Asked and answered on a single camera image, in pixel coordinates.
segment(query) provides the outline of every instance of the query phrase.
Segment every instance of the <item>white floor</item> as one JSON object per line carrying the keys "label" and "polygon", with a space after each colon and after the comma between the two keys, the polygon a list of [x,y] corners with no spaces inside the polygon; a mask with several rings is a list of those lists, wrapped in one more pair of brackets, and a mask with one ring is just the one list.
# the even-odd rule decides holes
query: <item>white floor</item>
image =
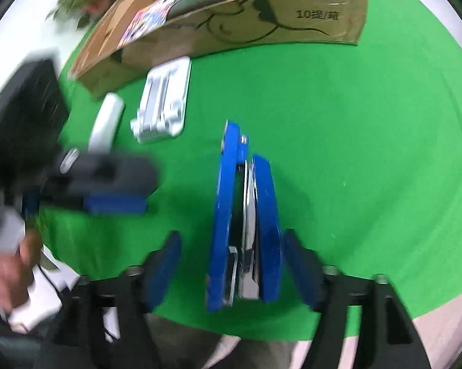
{"label": "white floor", "polygon": [[[443,23],[462,48],[462,22],[451,5],[446,0],[420,1]],[[16,0],[4,15],[0,22],[0,89],[30,54],[44,54],[47,51],[60,71],[84,36],[84,31],[75,30],[75,20],[63,24],[51,19],[45,21],[54,6],[55,0]],[[57,266],[59,271],[49,272],[49,276],[59,287],[65,283],[72,286],[77,274],[63,263],[57,263]],[[60,306],[56,294],[39,272],[35,272],[35,279],[30,303],[17,309],[11,317],[11,321],[22,323],[26,328],[31,328],[41,317],[55,312]],[[433,369],[447,367],[462,346],[462,295],[414,322]],[[113,333],[118,333],[114,312],[109,314],[107,326]],[[219,354],[225,354],[236,341],[237,338],[226,337]],[[356,343],[357,338],[346,339],[341,368],[351,367]],[[308,346],[307,341],[298,343],[291,367],[300,367]]]}

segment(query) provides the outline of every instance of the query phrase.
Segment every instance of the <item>white object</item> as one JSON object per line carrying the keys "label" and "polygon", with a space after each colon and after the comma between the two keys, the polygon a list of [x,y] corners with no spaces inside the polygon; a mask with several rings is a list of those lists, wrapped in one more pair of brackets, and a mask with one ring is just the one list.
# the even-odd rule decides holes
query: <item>white object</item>
{"label": "white object", "polygon": [[117,94],[108,93],[106,95],[94,122],[87,147],[88,151],[107,153],[111,150],[123,107],[123,100]]}
{"label": "white object", "polygon": [[137,117],[130,122],[139,143],[181,133],[191,67],[190,58],[181,57],[156,66],[147,74]]}

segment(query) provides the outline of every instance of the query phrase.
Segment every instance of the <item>green surface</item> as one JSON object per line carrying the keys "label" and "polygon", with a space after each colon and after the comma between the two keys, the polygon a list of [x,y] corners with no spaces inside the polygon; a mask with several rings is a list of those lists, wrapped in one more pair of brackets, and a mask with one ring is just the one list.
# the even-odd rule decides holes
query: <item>green surface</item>
{"label": "green surface", "polygon": [[[101,102],[66,79],[71,62],[61,76],[72,105],[62,137],[82,146]],[[43,213],[46,244],[77,272],[116,276],[178,229],[183,256],[160,315],[250,338],[310,338],[317,317],[287,271],[279,302],[206,313],[220,140],[231,119],[271,162],[281,225],[326,263],[386,273],[412,317],[462,292],[462,51],[418,0],[369,0],[359,46],[260,46],[194,60],[174,140],[133,138],[143,83],[119,91],[126,108],[115,147],[152,154],[163,184],[143,217]]]}

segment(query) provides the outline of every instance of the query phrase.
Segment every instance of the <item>multicolored package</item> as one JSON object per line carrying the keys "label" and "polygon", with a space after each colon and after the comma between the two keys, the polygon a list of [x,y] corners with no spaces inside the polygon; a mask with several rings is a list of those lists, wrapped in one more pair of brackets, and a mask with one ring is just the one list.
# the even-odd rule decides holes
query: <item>multicolored package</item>
{"label": "multicolored package", "polygon": [[166,15],[174,1],[156,0],[148,7],[139,10],[118,43],[118,48],[131,43],[161,26],[166,21]]}

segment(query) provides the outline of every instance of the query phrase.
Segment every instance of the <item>person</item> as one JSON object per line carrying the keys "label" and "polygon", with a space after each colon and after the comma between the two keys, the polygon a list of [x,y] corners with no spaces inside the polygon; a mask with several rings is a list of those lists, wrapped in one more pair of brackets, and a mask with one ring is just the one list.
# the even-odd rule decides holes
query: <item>person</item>
{"label": "person", "polygon": [[[9,313],[29,299],[33,268],[40,263],[42,240],[34,226],[15,253],[0,253],[0,308]],[[222,335],[193,329],[154,314],[146,321],[164,369],[200,369],[220,350]],[[242,339],[212,369],[288,369],[296,343]]]}

